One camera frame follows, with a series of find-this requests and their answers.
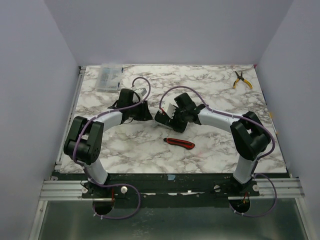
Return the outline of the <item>red black utility knife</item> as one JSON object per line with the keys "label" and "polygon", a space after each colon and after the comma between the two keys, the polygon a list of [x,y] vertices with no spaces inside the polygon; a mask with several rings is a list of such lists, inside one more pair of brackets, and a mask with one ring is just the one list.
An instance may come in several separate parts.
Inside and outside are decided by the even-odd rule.
{"label": "red black utility knife", "polygon": [[190,141],[182,140],[182,139],[177,139],[177,138],[167,137],[167,138],[164,138],[163,141],[169,145],[179,146],[186,150],[192,150],[195,147],[194,143]]}

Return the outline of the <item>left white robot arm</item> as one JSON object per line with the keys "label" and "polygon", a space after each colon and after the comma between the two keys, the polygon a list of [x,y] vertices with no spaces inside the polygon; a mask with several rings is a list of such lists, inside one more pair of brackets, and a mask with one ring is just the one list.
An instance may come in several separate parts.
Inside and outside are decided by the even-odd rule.
{"label": "left white robot arm", "polygon": [[63,153],[83,168],[90,182],[103,185],[108,179],[108,173],[99,159],[104,132],[128,119],[153,119],[145,99],[148,94],[145,88],[123,88],[118,100],[106,112],[94,116],[93,120],[82,116],[73,119]]}

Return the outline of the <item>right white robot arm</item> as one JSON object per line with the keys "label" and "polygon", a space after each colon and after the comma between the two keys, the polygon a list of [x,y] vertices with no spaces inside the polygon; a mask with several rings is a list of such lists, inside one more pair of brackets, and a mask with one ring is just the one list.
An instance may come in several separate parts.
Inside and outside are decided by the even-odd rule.
{"label": "right white robot arm", "polygon": [[239,154],[233,178],[241,185],[252,179],[259,157],[274,139],[262,125],[258,116],[249,111],[244,115],[233,115],[209,109],[204,103],[196,105],[187,93],[159,109],[155,121],[178,133],[183,133],[188,123],[205,125],[231,133]]}

